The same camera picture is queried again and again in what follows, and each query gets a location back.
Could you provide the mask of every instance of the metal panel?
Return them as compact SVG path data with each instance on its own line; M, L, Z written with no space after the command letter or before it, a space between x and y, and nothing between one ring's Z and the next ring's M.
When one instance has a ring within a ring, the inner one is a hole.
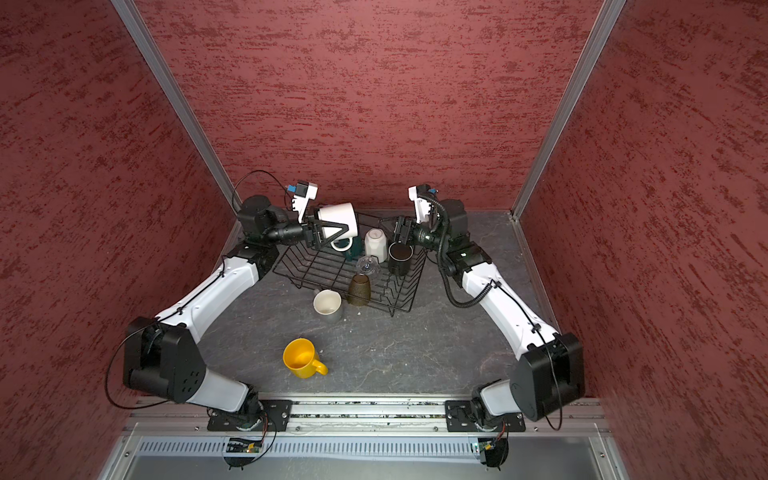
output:
M290 436L458 436L470 433L448 432L445 424L446 400L467 399L457 396L387 396L264 394L263 399L291 399L294 406L287 431ZM140 405L153 402L142 397ZM124 431L135 435L220 436L206 430L205 408L190 404L164 404L131 413ZM510 437L590 437L611 436L600 399L582 399L563 408L563 428L553 431L545 420L526 422L525 432Z
M589 75L592 73L592 69L597 63L600 53L603 51L605 42L611 34L616 19L624 7L624 2L625 0L605 0L600 8L598 18L594 21L594 26L589 34L589 38L587 38L587 43L584 44L581 56L576 63L573 74L571 74L571 80L565 88L565 93L563 93L563 98L560 100L558 109L554 113L552 123L549 125L547 134L544 136L544 141L541 142L541 148L536 154L531 170L528 172L515 205L512 207L513 220L520 220L525 206L531 199L536 183L547 166L549 157L552 155L554 146L557 144L560 134L563 132L571 112L576 106L581 91L584 90L584 86L587 84Z
M195 147L197 147L197 151L200 152L205 164L214 176L221 192L227 198L227 202L231 202L234 185L232 185L229 175L227 175L227 172L221 165L213 146L205 136L205 132L203 132L200 122L197 121L194 112L192 112L192 107L187 103L184 94L181 93L181 89L179 88L178 83L176 83L176 79L170 72L167 63L165 63L163 55L160 53L160 49L154 43L136 5L132 0L111 1L125 24L125 28L128 30L128 33L131 34L134 42L136 42L136 46L144 56L144 60L147 62L147 65L149 65L150 70L152 70L154 77L163 88L163 91L168 97L168 101L179 116L179 120L181 120L184 128L187 129L187 133L190 135ZM235 195L235 206L237 209L240 208L240 198L237 197L237 195Z

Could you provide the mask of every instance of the dish rack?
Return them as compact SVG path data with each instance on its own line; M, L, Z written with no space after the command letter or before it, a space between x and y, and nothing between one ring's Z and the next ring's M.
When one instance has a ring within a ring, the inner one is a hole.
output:
M394 223L395 218L379 218L361 213L356 213L356 216L358 235L361 239L365 239L368 230L380 228L385 232L387 239L392 240L393 229L387 224ZM426 257L426 250L422 247L414 247L411 268L402 277L389 273L386 262L379 265L381 271L378 276L371 279L371 300L367 306L389 312L390 316L394 316L398 311L410 312L422 278ZM280 255L272 271L276 275L286 277L296 288L334 290L346 299L349 295L347 293L349 283L357 273L358 259L359 257L347 260L344 252L337 252L331 247L317 251L308 249L303 243L297 243L288 247Z

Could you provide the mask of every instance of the aluminum frame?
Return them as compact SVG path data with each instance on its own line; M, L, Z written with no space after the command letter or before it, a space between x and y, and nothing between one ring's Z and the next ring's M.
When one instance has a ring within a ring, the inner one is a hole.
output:
M531 195L536 188L538 179L544 172L544 168L547 166L547 162L549 162L549 157L552 155L552 151L560 139L560 135L563 133L568 119L571 117L571 113L581 96L581 92L587 84L589 75L592 73L595 64L598 62L600 53L602 53L605 42L611 35L611 30L613 30L614 25L616 24L616 19L621 13L625 1L626 0L605 0L601 6L600 11L598 12L598 17L595 19L592 30L587 38L587 42L584 44L584 48L581 50L581 55L579 55L574 71L571 74L571 80L565 88L563 98L560 100L558 109L552 118L552 123L549 125L544 140L541 142L541 148L536 154L536 158L531 165L531 170L528 171L528 176L525 178L525 182L515 200L515 205L512 207L513 220L519 221L525 206L528 205L528 201L531 199Z
M226 197L227 203L230 205L234 194L235 205L233 207L237 212L242 203L235 193L234 185L232 185L229 175L227 175L221 161L219 161L214 147L208 141L203 127L200 125L197 117L195 117L192 107L181 92L174 75L170 72L168 63L163 59L163 55L157 44L155 44L149 29L147 29L147 25L144 23L136 4L132 0L111 0L111 2L114 9L118 11L118 15L120 15L125 28L134 39L147 65L149 65L149 69L152 70L152 74L163 88L163 92L168 98L170 105L176 111L176 115L178 115L184 128L187 129L187 133L208 166L208 170L214 176L214 180L221 189L221 193Z
M465 439L475 445L477 432L448 432L445 424L446 400L466 400L466 396L404 394L308 394L264 393L260 398L291 399L287 430L277 434L284 442L315 439L314 442L349 442L375 437L380 442L407 442L410 438ZM156 397L140 397L137 406L154 403ZM558 418L553 415L552 422ZM135 410L127 420L110 461L100 480L121 480L128 473L145 440L178 438L180 442L195 439L219 440L222 432L208 432L208 415L204 407L185 404L163 404ZM627 480L621 457L615 448L613 434L605 420L600 399L581 399L563 408L563 426L552 430L545 420L527 422L525 432L512 432L510 437L582 437L588 438L598 471L605 480Z

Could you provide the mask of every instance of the brown cup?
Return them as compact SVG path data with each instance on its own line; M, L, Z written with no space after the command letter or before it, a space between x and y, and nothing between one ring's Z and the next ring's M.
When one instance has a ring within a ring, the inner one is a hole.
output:
M371 280L367 275L358 273L352 277L349 282L349 288L346 291L346 301L349 305L365 306L371 300Z

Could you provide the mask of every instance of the black cable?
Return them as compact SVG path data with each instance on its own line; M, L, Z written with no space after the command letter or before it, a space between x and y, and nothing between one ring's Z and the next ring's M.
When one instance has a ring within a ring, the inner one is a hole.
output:
M267 430L269 430L269 427L270 427L270 422L272 422L272 419L270 418L270 414L269 414L269 413L267 413L267 412L266 412L266 410L264 411L264 415L266 416L266 428L267 428ZM272 448L272 445L274 445L274 444L275 444L275 440L277 439L277 424L276 424L275 422L272 422L272 425L274 425L274 427L275 427L275 434L274 434L274 435L272 435L272 443L270 443L270 446L268 446L268 447L266 448L266 450L264 450L263 452L261 452L261 455L259 455L258 457L256 457L256 460L258 460L259 458L261 458L261 457L265 456L265 455L266 455L266 453L267 453L269 450L271 450L271 448Z
M552 425L552 422L549 421L549 417L547 415L544 415L544 418L547 419L547 423L549 426L555 430L558 431L563 426L563 398L560 395L560 386L558 385L558 377L554 374L554 362L552 361L552 354L549 352L549 348L546 347L547 342L544 340L544 336L541 334L541 330L536 328L536 324L533 323L533 320L530 316L528 316L528 312L525 311L525 308L518 302L512 295L507 292L507 290L504 290L502 288L501 282L496 282L495 285L499 290L501 290L506 296L508 296L515 304L520 308L520 311L523 312L523 315L525 315L525 318L528 319L528 322L531 324L531 327L533 327L533 330L538 334L538 337L541 339L541 344L545 345L544 350L547 351L547 357L549 357L549 368L552 371L552 381L554 382L554 387L558 391L558 403L560 404L560 422L558 423L558 427L555 428L554 425Z
M224 276L224 271L226 271L226 269L227 269L226 259L225 259L225 257L221 257L221 273L216 275L216 278L214 278L213 280L210 281L210 283L208 283L206 286L204 286L201 291L195 293L192 296L192 298L187 300L187 302L184 305L178 307L176 309L176 311L174 311L172 314L170 314L168 316L165 316L165 317L163 317L161 319L155 320L154 322L152 322L152 323L150 323L148 325L142 326L140 329L138 329L135 332L131 333L130 335L126 336L123 339L123 341L120 342L120 345L118 345L118 347L114 350L114 353L112 354L112 357L109 359L109 363L107 364L107 372L104 374L104 394L107 396L107 400L109 401L110 404L112 404L113 407L117 407L117 408L123 409L123 410L141 410L141 409L148 409L149 407L154 407L154 406L162 405L163 403L170 402L170 400L163 400L162 402L151 403L150 405L143 405L143 406L138 406L138 407L137 406L128 407L128 406L125 406L125 405L120 405L119 403L115 402L112 399L112 396L109 394L109 372L112 370L112 364L114 363L114 359L117 358L118 353L120 352L120 348L123 345L125 345L125 343L128 341L128 339L130 339L132 336L136 335L137 333L141 333L141 332L145 331L147 328L149 328L151 326L154 326L154 325L157 325L158 323L162 322L163 320L167 320L167 319L171 318L174 315L181 315L181 313L184 311L184 308L186 308L187 305L189 305L192 302L192 300L196 299L197 296L199 296L202 292L204 292L209 286L213 285L218 279L220 279L221 277Z
M482 299L485 298L486 295L488 295L488 292L491 291L491 288L493 288L492 282L488 282L483 290L471 300L467 300L466 302L459 302L456 298L454 298L453 292L451 291L451 283L449 282L448 274L445 273L445 264L442 262L442 251L445 247L445 239L448 238L448 212L446 212L445 208L440 204L440 202L435 200L435 198L433 198L431 195L420 194L419 198L427 200L440 215L442 225L440 230L440 242L437 246L437 270L440 272L440 277L442 278L442 284L445 287L445 295L448 297L448 301L456 308L469 308L470 306L477 305L482 301Z
M273 180L275 180L277 182L277 184L283 190L283 205L285 205L286 210L290 210L290 208L288 208L288 190L286 190L286 188L283 186L283 184L280 182L280 180L277 180L277 177L275 177L274 175L272 175L270 172L268 172L266 170L251 170L250 172L245 174L242 178L240 178L237 181L237 183L235 184L235 188L232 189L232 200L230 202L232 204L232 210L236 210L235 209L235 195L237 195L237 187L240 186L240 182L242 182L243 180L248 178L251 174L258 174L258 173L267 174L270 177L272 177Z

